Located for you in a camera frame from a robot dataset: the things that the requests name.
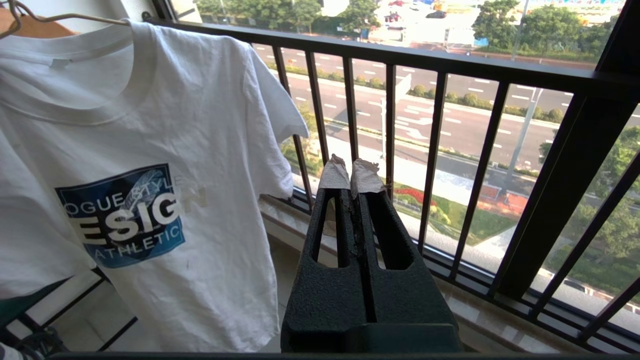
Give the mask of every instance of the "red flower bed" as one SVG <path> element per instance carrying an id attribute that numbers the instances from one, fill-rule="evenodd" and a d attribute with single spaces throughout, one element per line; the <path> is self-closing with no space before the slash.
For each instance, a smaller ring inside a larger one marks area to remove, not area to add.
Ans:
<path id="1" fill-rule="evenodd" d="M 422 199 L 424 198 L 424 192 L 414 188 L 395 189 L 394 193 L 398 193 L 402 195 L 411 195 L 415 200 L 418 201 L 419 204 L 422 204 Z M 431 206 L 438 206 L 438 204 L 432 200 Z"/>

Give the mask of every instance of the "white lane marking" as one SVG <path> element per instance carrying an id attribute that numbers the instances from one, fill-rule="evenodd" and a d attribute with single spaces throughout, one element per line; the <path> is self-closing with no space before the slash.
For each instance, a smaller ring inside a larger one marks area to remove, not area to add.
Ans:
<path id="1" fill-rule="evenodd" d="M 420 106 L 413 106 L 413 105 L 407 105 L 406 108 L 409 110 L 422 111 L 423 113 L 433 114 L 433 108 L 427 109 L 427 108 L 421 108 Z"/>
<path id="2" fill-rule="evenodd" d="M 399 125 L 399 124 L 396 124 L 396 129 L 406 130 L 407 135 L 409 135 L 410 137 L 412 137 L 414 139 L 429 140 L 428 137 L 423 136 L 422 134 L 420 134 L 420 131 L 418 129 L 412 129 L 410 127 L 402 126 L 402 125 Z"/>
<path id="3" fill-rule="evenodd" d="M 397 120 L 408 121 L 408 122 L 416 122 L 416 121 L 418 121 L 418 120 L 414 120 L 414 119 L 409 119 L 408 117 L 404 117 L 404 116 L 398 116 L 396 119 Z"/>

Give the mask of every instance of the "blue graphic print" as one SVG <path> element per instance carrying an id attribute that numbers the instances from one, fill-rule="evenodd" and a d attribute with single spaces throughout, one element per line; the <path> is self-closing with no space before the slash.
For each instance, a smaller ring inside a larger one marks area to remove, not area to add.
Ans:
<path id="1" fill-rule="evenodd" d="M 167 164 L 56 188 L 69 221 L 96 263 L 120 268 L 184 243 Z"/>

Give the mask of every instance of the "wall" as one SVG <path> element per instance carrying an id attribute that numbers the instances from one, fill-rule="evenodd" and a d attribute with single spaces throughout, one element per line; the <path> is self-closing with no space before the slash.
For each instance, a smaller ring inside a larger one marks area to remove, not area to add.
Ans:
<path id="1" fill-rule="evenodd" d="M 83 15 L 132 20 L 141 20 L 142 11 L 152 12 L 153 6 L 148 0 L 22 0 L 35 14 L 54 16 L 64 13 L 80 13 Z M 86 33 L 100 29 L 107 24 L 83 19 L 67 19 L 60 21 L 72 31 Z"/>

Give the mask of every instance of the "torn paper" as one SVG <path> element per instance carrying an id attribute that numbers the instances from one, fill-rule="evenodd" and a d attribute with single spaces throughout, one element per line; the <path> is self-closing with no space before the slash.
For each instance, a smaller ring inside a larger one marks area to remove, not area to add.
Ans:
<path id="1" fill-rule="evenodd" d="M 351 196 L 359 193 L 379 193 L 385 191 L 385 185 L 378 176 L 378 164 L 363 159 L 353 162 L 351 168 Z"/>
<path id="2" fill-rule="evenodd" d="M 319 189 L 349 189 L 349 174 L 344 166 L 344 160 L 331 154 L 320 175 Z"/>

